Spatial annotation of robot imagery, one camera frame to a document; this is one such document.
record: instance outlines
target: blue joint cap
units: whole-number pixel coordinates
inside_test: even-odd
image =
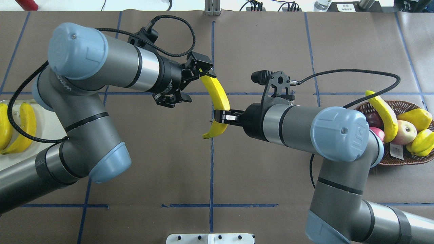
[[[35,80],[35,82],[33,82],[32,85],[32,95],[33,98],[35,99],[35,101],[41,105],[41,107],[43,107],[44,109],[54,112],[54,110],[48,106],[44,100],[42,100],[41,95],[39,94],[39,90],[38,90],[38,83],[39,83],[39,77],[41,76],[41,73],[39,73],[38,78]]]
[[[125,142],[119,143],[108,152],[89,173],[96,184],[101,184],[118,176],[131,166],[131,158]]]
[[[356,110],[329,107],[313,119],[310,138],[315,150],[332,161],[352,162],[365,152],[369,125]]]
[[[95,75],[109,52],[107,38],[100,31],[73,23],[63,23],[48,44],[48,62],[54,73],[82,80]]]
[[[351,244],[345,236],[309,210],[306,235],[315,244]]]
[[[377,140],[378,143],[378,157],[375,160],[375,162],[371,165],[371,168],[377,166],[377,164],[379,164],[379,162],[383,159],[384,156],[384,144],[381,141],[381,139],[372,131],[369,129],[369,132],[372,133],[375,136],[375,139]]]

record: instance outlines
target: white bracket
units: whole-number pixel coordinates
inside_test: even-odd
[[[255,244],[255,237],[248,233],[171,234],[166,244]]]
[[[220,0],[205,0],[205,15],[220,15]]]

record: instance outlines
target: silver band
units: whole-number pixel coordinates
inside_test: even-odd
[[[154,86],[158,79],[160,73],[160,63],[158,62],[157,56],[143,48],[138,48],[141,54],[142,66],[140,75],[131,89],[147,91]]]
[[[54,145],[48,149],[45,156],[45,161],[47,163],[48,170],[54,175],[54,177],[63,183],[71,184],[76,182],[80,178],[74,177],[68,173],[68,171],[63,167],[59,157],[59,148],[61,144]]]
[[[284,146],[284,143],[280,139],[279,124],[280,124],[280,119],[282,118],[285,111],[290,109],[291,107],[292,106],[289,105],[276,104],[271,106],[271,108],[269,108],[268,111],[266,112],[264,116],[262,128],[264,131],[265,138],[269,142]]]

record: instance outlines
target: water bottle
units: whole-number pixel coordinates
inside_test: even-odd
[[[319,10],[326,10],[329,7],[331,1],[332,0],[316,0],[315,8]]]

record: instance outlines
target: robotic arm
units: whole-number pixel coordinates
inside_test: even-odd
[[[365,116],[342,107],[294,105],[283,72],[254,72],[265,86],[261,103],[245,111],[215,110],[221,123],[242,126],[255,139],[324,157],[306,234],[316,244],[433,244],[434,221],[362,199],[369,169],[383,157],[381,140]]]
[[[152,28],[136,35],[149,43],[158,37]],[[213,76],[205,55],[191,52],[179,64],[138,38],[128,42],[73,23],[56,28],[33,96],[57,114],[68,140],[0,171],[0,215],[85,176],[102,183],[129,168],[128,150],[97,93],[105,85],[152,92],[158,105],[173,108],[191,102],[181,92],[191,81]]]

